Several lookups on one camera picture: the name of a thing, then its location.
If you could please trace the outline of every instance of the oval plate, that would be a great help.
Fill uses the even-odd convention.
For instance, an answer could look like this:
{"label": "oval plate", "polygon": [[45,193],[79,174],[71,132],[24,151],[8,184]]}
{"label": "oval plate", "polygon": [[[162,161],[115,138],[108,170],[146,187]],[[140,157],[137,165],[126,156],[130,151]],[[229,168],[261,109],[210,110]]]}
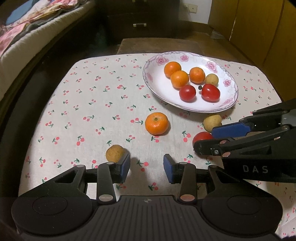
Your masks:
{"label": "oval plate", "polygon": [[[219,78],[217,88],[220,90],[218,102],[207,102],[202,99],[198,86],[189,81],[188,84],[196,89],[196,100],[184,102],[179,96],[169,78],[163,72],[165,65],[170,61],[180,63],[182,70],[189,73],[193,67],[200,67],[205,75],[214,73]],[[163,101],[183,110],[199,113],[216,113],[232,107],[238,97],[237,84],[231,74],[222,66],[204,56],[188,52],[166,52],[157,54],[149,59],[143,68],[143,78],[148,88]]]}

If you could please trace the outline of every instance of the pink flower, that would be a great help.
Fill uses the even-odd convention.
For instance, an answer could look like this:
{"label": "pink flower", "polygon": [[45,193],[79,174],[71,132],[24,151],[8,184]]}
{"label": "pink flower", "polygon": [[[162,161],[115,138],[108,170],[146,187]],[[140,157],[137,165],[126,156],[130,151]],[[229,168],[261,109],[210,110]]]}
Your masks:
{"label": "pink flower", "polygon": [[233,98],[227,99],[226,101],[223,102],[221,106],[227,105],[233,101]]}
{"label": "pink flower", "polygon": [[218,73],[218,71],[216,70],[216,63],[215,62],[211,62],[211,61],[208,61],[207,64],[206,64],[206,67],[213,71],[214,73]]}
{"label": "pink flower", "polygon": [[164,65],[168,62],[168,59],[164,57],[157,57],[156,62],[158,65]]}
{"label": "pink flower", "polygon": [[182,62],[187,62],[188,59],[189,59],[189,57],[188,57],[186,54],[184,54],[184,55],[182,55],[182,56],[180,57],[180,60],[181,60]]}
{"label": "pink flower", "polygon": [[151,74],[150,74],[150,73],[147,73],[147,77],[148,77],[148,79],[149,79],[150,81],[152,81],[152,82],[153,82],[153,77],[151,76]]}
{"label": "pink flower", "polygon": [[228,86],[231,85],[231,80],[224,80],[223,84],[224,84],[225,87],[228,87]]}

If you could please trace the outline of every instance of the blue pillow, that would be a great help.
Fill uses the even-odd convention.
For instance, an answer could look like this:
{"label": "blue pillow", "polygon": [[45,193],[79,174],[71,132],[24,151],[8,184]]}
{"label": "blue pillow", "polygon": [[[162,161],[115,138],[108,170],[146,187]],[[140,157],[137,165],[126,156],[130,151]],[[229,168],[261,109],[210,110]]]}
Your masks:
{"label": "blue pillow", "polygon": [[6,20],[6,25],[12,24],[24,16],[39,0],[29,0],[14,10]]}

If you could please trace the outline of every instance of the plate rim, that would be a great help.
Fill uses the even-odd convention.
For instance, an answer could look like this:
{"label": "plate rim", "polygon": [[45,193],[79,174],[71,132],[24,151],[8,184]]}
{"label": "plate rim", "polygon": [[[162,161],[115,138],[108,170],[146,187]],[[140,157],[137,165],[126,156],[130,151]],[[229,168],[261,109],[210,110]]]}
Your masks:
{"label": "plate rim", "polygon": [[[191,109],[191,108],[187,108],[187,107],[184,107],[184,106],[181,106],[181,105],[178,105],[178,104],[175,104],[175,103],[172,103],[170,102],[169,100],[166,100],[165,98],[162,98],[160,97],[153,89],[151,89],[150,85],[149,85],[149,82],[147,80],[147,75],[146,75],[146,72],[145,70],[148,68],[148,66],[150,65],[150,63],[152,61],[154,61],[156,59],[157,56],[163,56],[163,55],[168,55],[168,54],[180,54],[180,53],[183,53],[183,54],[191,54],[193,56],[197,56],[197,57],[202,57],[208,61],[211,61],[211,62],[214,62],[216,65],[218,65],[222,71],[224,71],[228,77],[231,78],[231,80],[233,80],[234,82],[234,89],[235,89],[235,93],[234,93],[234,97],[233,97],[233,102],[230,103],[229,105],[227,105],[226,107],[224,108],[219,108],[219,109],[214,109],[214,110],[209,110],[209,111],[203,111],[203,110],[196,110],[196,109]],[[156,55],[154,55],[153,57],[151,57],[150,59],[148,59],[148,61],[146,61],[144,67],[143,67],[143,71],[142,71],[142,74],[143,74],[143,79],[144,79],[144,82],[146,84],[146,86],[152,91],[153,94],[155,94],[159,99],[167,102],[168,104],[170,105],[173,105],[177,108],[180,108],[182,110],[187,110],[187,111],[192,111],[192,112],[196,112],[196,113],[218,113],[218,112],[222,112],[222,111],[225,111],[227,109],[230,109],[232,106],[235,105],[236,101],[237,101],[237,98],[238,98],[238,87],[237,87],[237,83],[235,81],[235,79],[233,78],[233,76],[227,71],[227,69],[225,69],[223,66],[219,65],[217,62],[213,61],[213,60],[210,60],[208,59],[208,57],[205,57],[203,55],[200,55],[200,54],[196,54],[196,53],[191,53],[191,52],[184,52],[184,51],[169,51],[169,52],[164,52],[164,53],[158,53]]]}

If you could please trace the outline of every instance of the mattress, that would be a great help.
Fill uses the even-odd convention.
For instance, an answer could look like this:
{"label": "mattress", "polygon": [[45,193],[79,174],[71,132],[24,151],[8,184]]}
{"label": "mattress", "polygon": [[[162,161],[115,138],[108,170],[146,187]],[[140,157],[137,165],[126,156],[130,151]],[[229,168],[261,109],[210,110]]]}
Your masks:
{"label": "mattress", "polygon": [[77,9],[66,12],[32,30],[10,46],[0,57],[0,100],[30,60],[55,36],[84,16],[94,6],[95,1],[90,0]]}

